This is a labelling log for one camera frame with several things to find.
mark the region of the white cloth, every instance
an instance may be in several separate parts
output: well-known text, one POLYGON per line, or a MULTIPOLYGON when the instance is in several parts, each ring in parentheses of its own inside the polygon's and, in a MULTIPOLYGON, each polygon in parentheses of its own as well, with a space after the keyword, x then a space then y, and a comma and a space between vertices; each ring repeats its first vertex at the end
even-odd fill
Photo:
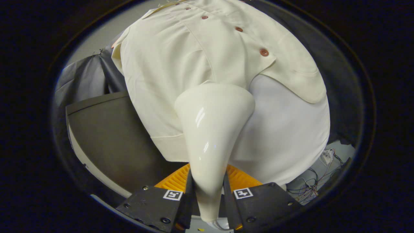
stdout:
POLYGON ((311 55, 282 25, 241 1, 177 3, 129 26, 112 54, 153 142, 167 160, 188 161, 176 98, 208 80, 232 83, 253 94, 256 109, 229 163, 261 182, 290 182, 329 136, 326 89, 311 55))

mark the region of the white cone-shaped object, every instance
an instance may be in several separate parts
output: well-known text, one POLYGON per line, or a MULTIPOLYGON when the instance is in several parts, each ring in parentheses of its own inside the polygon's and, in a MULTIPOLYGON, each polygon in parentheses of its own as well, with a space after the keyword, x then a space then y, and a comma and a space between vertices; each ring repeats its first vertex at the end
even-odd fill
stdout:
POLYGON ((253 113, 254 98, 239 86, 204 83, 183 92, 174 108, 187 144, 201 219, 215 221, 227 163, 253 113))

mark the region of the shirt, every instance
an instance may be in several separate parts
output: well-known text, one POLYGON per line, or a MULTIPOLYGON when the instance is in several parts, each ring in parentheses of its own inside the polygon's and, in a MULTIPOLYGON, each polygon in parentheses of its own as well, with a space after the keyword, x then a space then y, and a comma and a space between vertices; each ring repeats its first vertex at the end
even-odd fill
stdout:
POLYGON ((168 161, 188 161, 174 102, 208 80, 253 94, 255 112, 229 163, 259 181, 290 182, 326 145, 329 107, 312 56, 286 28, 241 1, 182 0, 152 9, 123 32, 112 59, 168 161))

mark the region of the brown button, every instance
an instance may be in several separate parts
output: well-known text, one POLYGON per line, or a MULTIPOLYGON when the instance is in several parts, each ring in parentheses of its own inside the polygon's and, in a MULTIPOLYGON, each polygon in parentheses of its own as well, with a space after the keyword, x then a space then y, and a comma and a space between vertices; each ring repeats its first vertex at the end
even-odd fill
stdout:
POLYGON ((261 50, 260 50, 260 54, 261 54, 263 57, 267 57, 267 56, 269 55, 269 52, 268 52, 266 49, 261 49, 261 50))

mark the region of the bolt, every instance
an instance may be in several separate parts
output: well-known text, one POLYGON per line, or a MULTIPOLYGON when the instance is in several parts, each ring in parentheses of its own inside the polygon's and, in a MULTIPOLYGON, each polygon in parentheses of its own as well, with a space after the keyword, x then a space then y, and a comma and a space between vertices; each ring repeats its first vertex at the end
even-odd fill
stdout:
POLYGON ((161 222, 168 224, 171 222, 171 220, 169 220, 168 218, 161 218, 161 222))
POLYGON ((255 217, 250 217, 250 218, 247 219, 247 222, 248 223, 253 223, 255 221, 256 221, 256 218, 255 217))

